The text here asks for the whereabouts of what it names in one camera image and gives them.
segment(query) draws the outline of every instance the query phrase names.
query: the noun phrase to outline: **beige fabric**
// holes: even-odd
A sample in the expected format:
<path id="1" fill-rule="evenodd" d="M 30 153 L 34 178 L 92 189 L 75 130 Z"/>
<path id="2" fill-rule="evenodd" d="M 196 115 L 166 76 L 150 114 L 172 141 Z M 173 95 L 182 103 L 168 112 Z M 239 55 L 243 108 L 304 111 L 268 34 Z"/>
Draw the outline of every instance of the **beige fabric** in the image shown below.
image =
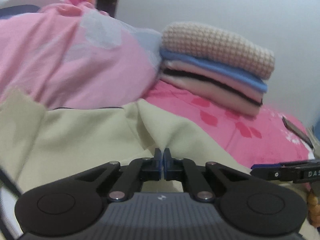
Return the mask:
<path id="1" fill-rule="evenodd" d="M 271 50 L 262 48 L 239 34 L 195 22 L 174 22 L 162 33 L 165 49 L 207 58 L 243 68 L 262 79 L 269 79 L 275 68 Z"/>
<path id="2" fill-rule="evenodd" d="M 1 107 L 0 132 L 1 166 L 24 191 L 111 160 L 125 165 L 152 156 L 155 147 L 169 147 L 174 157 L 197 164 L 216 161 L 249 171 L 196 124 L 144 100 L 124 109 L 46 111 L 14 91 Z M 171 182 L 146 187 L 181 190 Z M 301 232 L 307 240 L 320 239 L 308 222 Z"/>

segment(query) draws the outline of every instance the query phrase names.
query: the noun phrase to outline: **pink floral bedsheet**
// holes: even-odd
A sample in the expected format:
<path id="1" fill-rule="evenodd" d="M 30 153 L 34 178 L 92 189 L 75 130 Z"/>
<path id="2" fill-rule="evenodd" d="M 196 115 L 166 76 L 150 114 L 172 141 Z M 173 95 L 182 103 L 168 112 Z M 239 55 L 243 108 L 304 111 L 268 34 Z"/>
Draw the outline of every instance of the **pink floral bedsheet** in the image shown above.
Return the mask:
<path id="1" fill-rule="evenodd" d="M 144 98 L 155 106 L 195 122 L 246 167 L 308 159 L 309 151 L 297 136 L 284 127 L 282 117 L 305 132 L 300 121 L 267 106 L 252 118 L 162 81 L 158 81 Z"/>

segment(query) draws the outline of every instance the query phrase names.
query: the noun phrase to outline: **pink folded cloth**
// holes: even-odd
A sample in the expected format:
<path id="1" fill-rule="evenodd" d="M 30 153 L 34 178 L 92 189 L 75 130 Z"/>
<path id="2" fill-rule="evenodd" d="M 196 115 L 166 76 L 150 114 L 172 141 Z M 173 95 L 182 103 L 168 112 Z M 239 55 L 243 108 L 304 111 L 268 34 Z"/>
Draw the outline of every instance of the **pink folded cloth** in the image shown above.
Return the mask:
<path id="1" fill-rule="evenodd" d="M 237 81 L 231 77 L 224 76 L 222 74 L 219 74 L 214 71 L 209 71 L 204 68 L 200 68 L 198 66 L 194 66 L 192 64 L 185 63 L 183 61 L 179 60 L 165 60 L 162 63 L 162 68 L 168 68 L 178 71 L 186 71 L 194 74 L 199 74 L 208 78 L 212 78 L 214 80 L 217 80 L 223 84 L 228 85 L 229 87 L 234 88 L 235 90 L 238 90 L 239 92 L 245 94 L 247 97 L 252 98 L 253 100 L 257 102 L 261 102 L 263 98 L 263 93 L 255 90 L 251 86 L 244 84 L 240 81 Z"/>
<path id="2" fill-rule="evenodd" d="M 256 116 L 260 106 L 248 102 L 239 95 L 229 92 L 210 82 L 200 81 L 189 77 L 176 77 L 161 74 L 160 79 L 178 88 L 190 91 L 192 94 L 207 98 L 224 107 L 230 108 L 241 114 Z"/>
<path id="3" fill-rule="evenodd" d="M 282 117 L 305 132 L 301 122 L 267 106 L 262 106 L 256 117 L 248 117 L 163 81 L 158 81 L 144 98 L 161 109 L 195 122 L 246 167 L 308 159 L 309 151 L 299 137 L 284 127 Z"/>

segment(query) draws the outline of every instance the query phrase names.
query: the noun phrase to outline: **blue folded cloth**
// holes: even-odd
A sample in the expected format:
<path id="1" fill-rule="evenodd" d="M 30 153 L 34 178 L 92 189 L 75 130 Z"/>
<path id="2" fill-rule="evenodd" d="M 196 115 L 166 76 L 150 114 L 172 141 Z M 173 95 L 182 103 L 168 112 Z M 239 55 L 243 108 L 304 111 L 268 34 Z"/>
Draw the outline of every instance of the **blue folded cloth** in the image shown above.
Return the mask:
<path id="1" fill-rule="evenodd" d="M 244 84 L 247 84 L 259 92 L 266 93 L 268 91 L 267 84 L 265 84 L 261 78 L 251 74 L 248 71 L 245 71 L 244 69 L 231 67 L 229 65 L 207 59 L 201 59 L 185 54 L 170 52 L 166 49 L 160 49 L 160 55 L 167 60 L 180 60 L 185 63 L 189 63 L 210 71 L 214 71 L 219 74 L 223 74 Z"/>
<path id="2" fill-rule="evenodd" d="M 12 16 L 23 14 L 23 13 L 35 13 L 40 9 L 40 7 L 24 4 L 24 5 L 16 5 L 12 7 L 6 7 L 0 9 L 0 19 L 9 19 Z"/>

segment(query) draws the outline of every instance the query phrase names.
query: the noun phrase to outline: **black circular pad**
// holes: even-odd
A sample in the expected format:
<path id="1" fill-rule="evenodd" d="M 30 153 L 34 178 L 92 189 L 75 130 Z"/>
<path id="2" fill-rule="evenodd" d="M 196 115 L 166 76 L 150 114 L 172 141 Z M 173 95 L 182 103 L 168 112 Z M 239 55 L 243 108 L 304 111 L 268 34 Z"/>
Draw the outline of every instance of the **black circular pad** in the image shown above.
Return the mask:
<path id="1" fill-rule="evenodd" d="M 75 205 L 75 198 L 66 193 L 44 195 L 38 201 L 38 208 L 47 214 L 58 215 L 68 212 Z"/>
<path id="2" fill-rule="evenodd" d="M 266 237 L 298 232 L 307 216 L 298 194 L 260 180 L 237 182 L 220 199 L 220 210 L 241 231 Z"/>
<path id="3" fill-rule="evenodd" d="M 284 200 L 270 193 L 254 194 L 248 198 L 247 205 L 261 215 L 274 215 L 285 207 Z"/>
<path id="4" fill-rule="evenodd" d="M 15 206 L 16 218 L 24 232 L 38 236 L 67 236 L 92 225 L 103 204 L 88 183 L 53 182 L 23 194 Z"/>

